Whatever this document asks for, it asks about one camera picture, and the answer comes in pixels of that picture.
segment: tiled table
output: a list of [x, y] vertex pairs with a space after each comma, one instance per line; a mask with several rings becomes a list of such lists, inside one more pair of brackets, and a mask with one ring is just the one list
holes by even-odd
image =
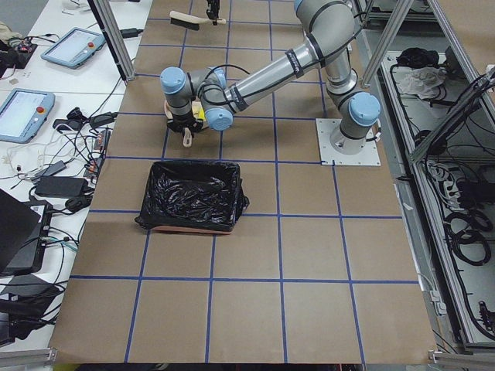
[[[163, 68], [254, 71], [302, 41], [292, 7], [224, 1], [228, 26], [193, 32], [168, 13], [200, 15], [204, 1], [154, 1], [52, 338], [60, 362], [427, 361], [435, 342], [383, 149], [380, 168], [320, 165], [314, 118], [337, 112], [318, 72], [192, 148], [166, 130]], [[251, 205], [230, 236], [134, 222], [151, 164], [173, 158], [240, 164]]]

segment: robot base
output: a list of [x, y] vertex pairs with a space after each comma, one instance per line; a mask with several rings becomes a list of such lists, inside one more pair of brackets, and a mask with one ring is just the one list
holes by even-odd
[[[351, 165], [351, 166], [380, 166], [377, 144], [375, 141], [367, 141], [361, 152], [356, 155], [345, 155], [338, 152], [330, 143], [330, 135], [338, 128], [338, 119], [316, 119], [316, 130], [318, 132], [319, 157], [322, 165]], [[367, 138], [372, 138], [370, 131]]]

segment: tablet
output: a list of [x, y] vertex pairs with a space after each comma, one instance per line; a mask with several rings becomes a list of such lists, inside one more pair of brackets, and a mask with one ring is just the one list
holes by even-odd
[[74, 27], [54, 43], [41, 58], [72, 69], [78, 68], [105, 44], [100, 33]]
[[54, 103], [53, 93], [14, 89], [0, 107], [0, 141], [26, 143], [31, 140]]

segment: black fabric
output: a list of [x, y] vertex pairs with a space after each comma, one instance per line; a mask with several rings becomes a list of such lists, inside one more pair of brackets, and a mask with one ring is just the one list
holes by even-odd
[[145, 229], [179, 226], [230, 232], [248, 206], [241, 170], [232, 162], [155, 162], [141, 213]]
[[435, 50], [421, 48], [409, 48], [397, 57], [399, 66], [411, 67], [413, 69], [423, 67], [438, 67], [439, 54]]

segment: black brush head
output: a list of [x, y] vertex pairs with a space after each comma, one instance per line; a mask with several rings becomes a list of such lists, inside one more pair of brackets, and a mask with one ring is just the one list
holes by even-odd
[[176, 26], [186, 27], [187, 29], [192, 29], [194, 31], [200, 30], [200, 25], [198, 25], [197, 23], [186, 22], [180, 19], [171, 18], [170, 23]]

